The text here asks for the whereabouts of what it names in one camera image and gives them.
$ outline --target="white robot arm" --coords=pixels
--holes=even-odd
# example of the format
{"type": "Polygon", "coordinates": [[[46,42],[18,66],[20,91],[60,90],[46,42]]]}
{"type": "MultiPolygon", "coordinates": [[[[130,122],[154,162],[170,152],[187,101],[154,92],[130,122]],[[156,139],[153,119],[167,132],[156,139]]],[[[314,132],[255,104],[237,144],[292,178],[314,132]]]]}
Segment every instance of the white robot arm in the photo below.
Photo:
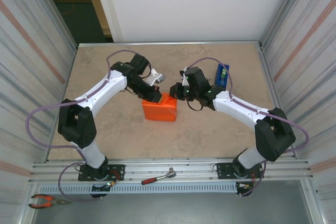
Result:
{"type": "Polygon", "coordinates": [[[263,161],[275,161],[296,140],[289,124],[260,114],[266,112],[286,119],[279,109],[260,108],[235,96],[221,86],[210,86],[201,69],[193,67],[180,72],[183,81],[171,87],[170,95],[179,100],[200,102],[202,107],[224,112],[255,131],[256,145],[233,160],[236,174],[244,176],[263,161]]]}
{"type": "Polygon", "coordinates": [[[161,93],[155,83],[162,82],[165,77],[150,67],[150,74],[144,81],[139,75],[143,74],[149,62],[141,55],[136,54],[130,63],[117,62],[100,82],[88,92],[75,100],[84,100],[72,106],[60,108],[58,133],[76,148],[80,149],[86,159],[86,164],[92,169],[96,179],[102,179],[107,171],[107,158],[99,150],[95,141],[96,127],[94,117],[99,110],[118,92],[132,89],[139,98],[159,102],[161,93]]]}

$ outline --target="black cable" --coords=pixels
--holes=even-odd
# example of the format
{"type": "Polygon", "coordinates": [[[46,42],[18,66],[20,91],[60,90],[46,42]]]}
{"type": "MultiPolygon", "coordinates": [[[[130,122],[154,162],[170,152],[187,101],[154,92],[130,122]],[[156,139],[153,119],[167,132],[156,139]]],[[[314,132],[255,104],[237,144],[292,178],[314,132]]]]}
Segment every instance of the black cable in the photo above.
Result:
{"type": "Polygon", "coordinates": [[[75,165],[75,170],[78,171],[78,172],[80,172],[80,170],[77,170],[77,166],[78,166],[78,165],[75,165]]]}
{"type": "Polygon", "coordinates": [[[149,66],[149,74],[147,74],[147,76],[145,76],[145,77],[141,77],[141,79],[145,79],[145,78],[147,78],[148,76],[151,75],[151,73],[152,73],[152,65],[149,62],[148,62],[148,66],[149,66]]]}
{"type": "Polygon", "coordinates": [[[193,111],[201,111],[203,109],[203,105],[201,105],[201,108],[199,110],[194,109],[193,107],[190,106],[189,101],[187,101],[188,107],[192,109],[193,111]]]}
{"type": "Polygon", "coordinates": [[[128,88],[125,88],[124,90],[120,90],[120,92],[125,92],[125,91],[128,91],[130,92],[132,95],[137,95],[137,94],[134,94],[131,90],[129,90],[128,88]]]}
{"type": "Polygon", "coordinates": [[[212,170],[214,170],[215,172],[218,172],[217,170],[214,169],[215,165],[217,165],[217,164],[213,165],[212,170]]]}

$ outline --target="orange box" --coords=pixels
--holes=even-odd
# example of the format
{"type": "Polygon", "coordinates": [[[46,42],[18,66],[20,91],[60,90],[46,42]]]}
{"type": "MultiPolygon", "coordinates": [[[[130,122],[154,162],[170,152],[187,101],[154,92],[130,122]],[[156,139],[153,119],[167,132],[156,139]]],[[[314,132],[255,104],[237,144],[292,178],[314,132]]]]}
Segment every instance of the orange box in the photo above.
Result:
{"type": "Polygon", "coordinates": [[[143,112],[147,120],[174,122],[177,116],[177,99],[163,93],[159,103],[142,100],[143,112]]]}

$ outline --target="white wall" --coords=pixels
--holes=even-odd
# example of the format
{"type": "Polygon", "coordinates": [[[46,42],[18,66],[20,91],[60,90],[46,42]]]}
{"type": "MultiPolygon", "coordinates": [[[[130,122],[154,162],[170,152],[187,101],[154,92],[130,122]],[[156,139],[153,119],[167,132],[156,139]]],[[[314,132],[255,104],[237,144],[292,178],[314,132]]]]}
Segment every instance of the white wall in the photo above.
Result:
{"type": "Polygon", "coordinates": [[[259,40],[282,0],[101,0],[114,41],[259,40]]]}

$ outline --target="orange pliers handle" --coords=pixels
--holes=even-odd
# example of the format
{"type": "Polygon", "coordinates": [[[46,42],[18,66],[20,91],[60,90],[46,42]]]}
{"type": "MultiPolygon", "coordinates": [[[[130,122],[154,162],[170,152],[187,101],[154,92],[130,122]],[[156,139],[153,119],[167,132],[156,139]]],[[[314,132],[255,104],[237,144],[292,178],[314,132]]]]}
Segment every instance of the orange pliers handle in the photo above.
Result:
{"type": "Polygon", "coordinates": [[[31,196],[31,198],[32,198],[32,199],[35,199],[35,198],[43,198],[43,199],[47,200],[47,202],[44,203],[43,205],[34,205],[34,204],[29,204],[29,205],[28,205],[29,207],[34,208],[34,209],[40,209],[40,208],[45,208],[45,207],[51,207],[51,206],[52,206],[51,201],[54,200],[54,197],[53,197],[53,196],[47,196],[47,195],[44,195],[44,194],[36,194],[36,195],[31,196]]]}

